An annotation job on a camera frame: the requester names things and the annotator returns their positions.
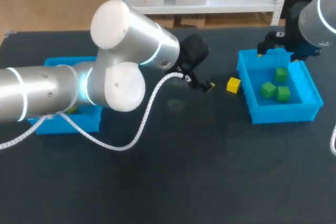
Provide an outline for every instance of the wooden block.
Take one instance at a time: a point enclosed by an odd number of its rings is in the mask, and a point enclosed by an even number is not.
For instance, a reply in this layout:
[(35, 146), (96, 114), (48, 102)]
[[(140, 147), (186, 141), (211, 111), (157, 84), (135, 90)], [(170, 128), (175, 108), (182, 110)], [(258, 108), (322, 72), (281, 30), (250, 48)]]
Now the wooden block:
[(174, 27), (174, 15), (147, 15), (147, 17), (158, 23), (163, 28)]
[(237, 93), (240, 87), (241, 80), (231, 77), (229, 82), (227, 83), (226, 90), (232, 93)]
[(196, 28), (202, 28), (205, 24), (205, 18), (205, 14), (185, 14), (182, 15), (181, 25), (189, 25)]

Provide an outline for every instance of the silver robot arm segment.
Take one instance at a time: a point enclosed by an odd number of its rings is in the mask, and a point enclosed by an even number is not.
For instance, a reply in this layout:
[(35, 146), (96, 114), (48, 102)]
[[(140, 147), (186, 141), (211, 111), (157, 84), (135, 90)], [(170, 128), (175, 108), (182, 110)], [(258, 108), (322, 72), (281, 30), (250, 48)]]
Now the silver robot arm segment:
[(336, 43), (335, 11), (336, 0), (296, 3), (286, 14), (285, 32), (269, 32), (258, 44), (258, 54), (280, 46), (293, 53), (291, 61), (320, 55), (322, 48)]
[(336, 0), (313, 0), (301, 12), (302, 36), (316, 47), (336, 44)]
[(100, 47), (96, 62), (0, 70), (0, 121), (21, 121), (91, 103), (130, 111), (145, 92), (138, 65), (167, 71), (180, 53), (174, 35), (120, 1), (99, 7), (91, 36)]

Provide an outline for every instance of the black work surface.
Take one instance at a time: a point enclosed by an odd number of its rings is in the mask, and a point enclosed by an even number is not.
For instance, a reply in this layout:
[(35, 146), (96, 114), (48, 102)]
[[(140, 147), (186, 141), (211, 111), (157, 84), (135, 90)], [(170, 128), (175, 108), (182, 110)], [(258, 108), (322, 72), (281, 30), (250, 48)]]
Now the black work surface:
[[(0, 223), (332, 223), (336, 158), (336, 57), (306, 65), (324, 101), (314, 122), (252, 125), (242, 91), (226, 92), (239, 50), (254, 49), (271, 28), (197, 30), (211, 47), (203, 94), (170, 80), (159, 92), (139, 142), (122, 153), (80, 134), (31, 136), (0, 151)], [(179, 39), (195, 30), (173, 30)], [(89, 32), (17, 33), (0, 47), (0, 67), (46, 58), (94, 56)], [(94, 136), (130, 142), (162, 74), (141, 69), (147, 96), (130, 113), (104, 110)], [(1, 141), (27, 122), (0, 125)]]

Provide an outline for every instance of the blue tray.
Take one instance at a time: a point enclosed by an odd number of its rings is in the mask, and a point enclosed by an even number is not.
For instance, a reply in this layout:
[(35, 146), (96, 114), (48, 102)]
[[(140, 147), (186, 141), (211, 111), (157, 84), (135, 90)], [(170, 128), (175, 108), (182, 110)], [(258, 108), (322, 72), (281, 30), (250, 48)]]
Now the blue tray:
[[(268, 50), (258, 58), (257, 50), (238, 54), (238, 72), (247, 100), (252, 123), (313, 121), (323, 101), (303, 61), (290, 63), (291, 53), (282, 48)], [(287, 68), (286, 83), (275, 81), (275, 69)], [(261, 86), (270, 81), (275, 86), (288, 86), (290, 100), (278, 102), (260, 94)]]
[[(44, 66), (56, 66), (60, 64), (73, 66), (82, 61), (95, 61), (95, 57), (61, 57), (46, 59)], [(102, 107), (93, 105), (82, 105), (77, 108), (78, 114), (68, 115), (79, 127), (86, 132), (99, 132), (100, 115)], [(38, 118), (30, 118), (28, 121), (34, 125)], [(65, 134), (78, 133), (68, 122), (60, 115), (52, 119), (46, 119), (42, 125), (37, 128), (36, 134)]]

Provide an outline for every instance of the white cable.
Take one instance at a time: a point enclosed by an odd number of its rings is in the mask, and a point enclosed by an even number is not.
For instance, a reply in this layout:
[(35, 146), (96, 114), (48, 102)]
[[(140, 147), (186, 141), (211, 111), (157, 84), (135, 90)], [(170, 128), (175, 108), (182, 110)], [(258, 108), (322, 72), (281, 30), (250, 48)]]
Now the white cable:
[(74, 127), (80, 134), (82, 134), (83, 136), (85, 136), (86, 138), (88, 138), (89, 140), (95, 142), (96, 144), (104, 147), (104, 148), (107, 148), (107, 149), (110, 149), (110, 150), (114, 150), (114, 151), (126, 151), (128, 149), (130, 149), (134, 144), (137, 143), (142, 131), (143, 131), (143, 128), (146, 124), (146, 121), (147, 121), (147, 118), (148, 118), (148, 115), (149, 115), (149, 112), (151, 110), (151, 107), (153, 105), (153, 101), (155, 99), (155, 96), (157, 94), (157, 92), (159, 91), (160, 87), (162, 86), (162, 84), (172, 78), (172, 77), (178, 77), (178, 78), (183, 78), (183, 74), (182, 73), (169, 73), (167, 74), (165, 77), (163, 77), (158, 83), (157, 85), (155, 86), (154, 90), (153, 90), (153, 93), (149, 99), (149, 102), (148, 102), (148, 105), (147, 105), (147, 108), (146, 108), (146, 111), (145, 111), (145, 114), (143, 115), (143, 118), (142, 118), (142, 121), (141, 121), (141, 124), (140, 124), (140, 127), (138, 129), (138, 132), (136, 133), (134, 139), (126, 146), (123, 146), (123, 147), (115, 147), (115, 146), (112, 146), (112, 145), (108, 145), (108, 144), (105, 144), (99, 140), (97, 140), (96, 138), (94, 138), (93, 136), (89, 135), (88, 133), (86, 133), (84, 130), (82, 130), (76, 123), (74, 123), (67, 115), (65, 115), (64, 113), (61, 113), (60, 115), (68, 122), (71, 124), (72, 127)]
[(25, 133), (23, 133), (22, 135), (18, 136), (17, 138), (15, 138), (11, 141), (0, 144), (0, 150), (11, 147), (11, 146), (16, 145), (17, 143), (21, 142), (23, 139), (25, 139), (26, 137), (31, 135), (34, 131), (36, 131), (36, 129), (43, 123), (43, 121), (46, 118), (47, 118), (46, 115), (40, 117), (40, 119), (29, 130), (27, 130)]
[(330, 150), (331, 153), (336, 156), (336, 150), (335, 150), (335, 138), (336, 138), (336, 125), (332, 131), (331, 138), (330, 138)]

